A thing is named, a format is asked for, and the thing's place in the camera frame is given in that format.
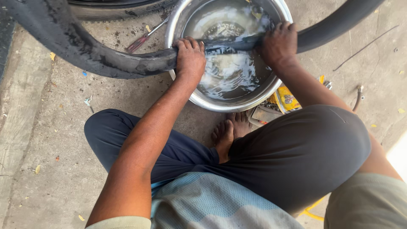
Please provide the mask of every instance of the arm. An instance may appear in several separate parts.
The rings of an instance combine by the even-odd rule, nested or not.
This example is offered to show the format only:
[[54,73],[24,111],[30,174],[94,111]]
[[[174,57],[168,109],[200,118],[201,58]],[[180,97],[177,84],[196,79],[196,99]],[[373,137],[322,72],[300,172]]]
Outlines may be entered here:
[[177,78],[124,141],[86,226],[117,216],[150,218],[151,170],[206,64],[203,43],[189,37],[177,47]]
[[[297,60],[297,26],[285,22],[278,24],[274,32],[268,31],[261,48],[257,49],[265,63],[270,66],[293,93],[302,107],[324,104],[337,106],[353,112],[337,95],[320,84]],[[386,159],[385,151],[369,133],[372,150],[359,172],[378,173],[402,180]]]

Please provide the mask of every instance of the leg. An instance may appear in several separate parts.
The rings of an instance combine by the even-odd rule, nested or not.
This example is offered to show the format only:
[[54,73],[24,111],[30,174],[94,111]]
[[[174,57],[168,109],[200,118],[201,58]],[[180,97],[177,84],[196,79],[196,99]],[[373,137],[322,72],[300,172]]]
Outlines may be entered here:
[[[107,172],[116,160],[123,142],[139,120],[139,117],[123,111],[106,109],[86,121],[86,139]],[[151,182],[169,182],[182,173],[189,172],[196,164],[218,163],[219,157],[214,148],[209,149],[172,130],[151,172]]]
[[295,214],[350,178],[369,153],[368,132],[355,114],[314,105],[235,140],[230,161],[193,171],[224,176]]

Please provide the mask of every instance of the stainless steel basin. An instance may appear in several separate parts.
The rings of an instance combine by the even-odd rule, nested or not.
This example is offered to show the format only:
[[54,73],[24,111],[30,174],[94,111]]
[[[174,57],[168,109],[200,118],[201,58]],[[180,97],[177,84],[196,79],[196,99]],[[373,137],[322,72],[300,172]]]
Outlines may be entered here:
[[[171,13],[165,34],[165,46],[170,48],[173,40],[181,37],[185,25],[194,12],[204,4],[210,4],[216,0],[179,0]],[[256,0],[274,21],[275,24],[281,21],[292,22],[290,11],[283,0]],[[169,71],[172,79],[176,77],[175,71]],[[212,99],[199,90],[195,90],[189,100],[196,105],[215,112],[240,112],[248,110],[266,100],[280,86],[281,80],[274,74],[260,85],[255,91],[239,98],[229,100]]]

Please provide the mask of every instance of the black tire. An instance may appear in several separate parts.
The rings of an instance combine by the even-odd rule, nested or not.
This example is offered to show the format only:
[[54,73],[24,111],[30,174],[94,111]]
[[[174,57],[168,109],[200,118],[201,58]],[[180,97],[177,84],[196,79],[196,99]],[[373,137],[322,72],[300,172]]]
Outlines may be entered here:
[[73,14],[84,21],[111,21],[167,12],[177,0],[111,0],[86,2],[68,0]]
[[[319,47],[358,24],[384,0],[348,0],[316,25],[299,32],[298,52]],[[136,79],[176,67],[177,51],[169,48],[132,55],[95,40],[72,15],[66,0],[0,0],[38,41],[73,65],[98,75]]]

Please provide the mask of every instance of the bare foot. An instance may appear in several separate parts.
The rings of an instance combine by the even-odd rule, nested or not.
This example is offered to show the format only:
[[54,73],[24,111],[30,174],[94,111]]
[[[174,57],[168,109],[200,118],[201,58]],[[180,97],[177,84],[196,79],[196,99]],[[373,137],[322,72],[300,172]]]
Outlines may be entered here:
[[229,160],[229,149],[234,139],[232,121],[225,120],[220,122],[215,129],[213,129],[211,137],[215,142],[215,149],[219,154],[219,164],[227,162]]
[[230,113],[228,119],[233,123],[233,139],[244,137],[252,131],[252,124],[246,116],[246,112]]

